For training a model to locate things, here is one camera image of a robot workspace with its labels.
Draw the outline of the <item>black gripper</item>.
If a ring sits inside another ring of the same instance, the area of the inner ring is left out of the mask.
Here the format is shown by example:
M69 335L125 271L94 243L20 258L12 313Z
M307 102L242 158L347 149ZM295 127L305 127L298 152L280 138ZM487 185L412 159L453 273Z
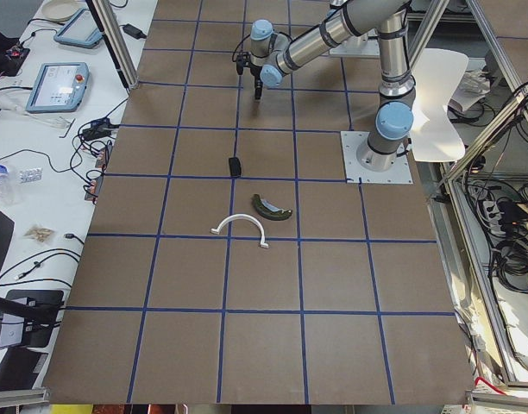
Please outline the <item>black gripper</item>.
M263 90L263 82L261 80L261 66L252 66L251 67L251 74L254 76L255 79L255 100L260 101L262 96L262 90Z

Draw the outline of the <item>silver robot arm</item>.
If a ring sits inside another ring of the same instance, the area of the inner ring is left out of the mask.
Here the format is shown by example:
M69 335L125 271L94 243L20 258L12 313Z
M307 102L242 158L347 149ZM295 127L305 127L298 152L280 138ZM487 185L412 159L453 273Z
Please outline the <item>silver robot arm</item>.
M255 98L262 88L278 87L283 78L351 37L373 30L380 54L380 105L374 127L357 149L360 164L385 171L397 158L399 146L412 129L416 80L407 48L408 1L347 1L296 38L280 33L260 19L252 23L250 49L235 58L236 70L248 68L255 78Z

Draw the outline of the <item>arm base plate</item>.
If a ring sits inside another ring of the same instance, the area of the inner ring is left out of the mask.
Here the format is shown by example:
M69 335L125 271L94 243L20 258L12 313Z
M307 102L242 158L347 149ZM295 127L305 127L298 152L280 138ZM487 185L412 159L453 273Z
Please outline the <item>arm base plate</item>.
M411 185L409 162L403 146L389 155L377 154L368 145L367 131L342 131L345 178L353 184Z

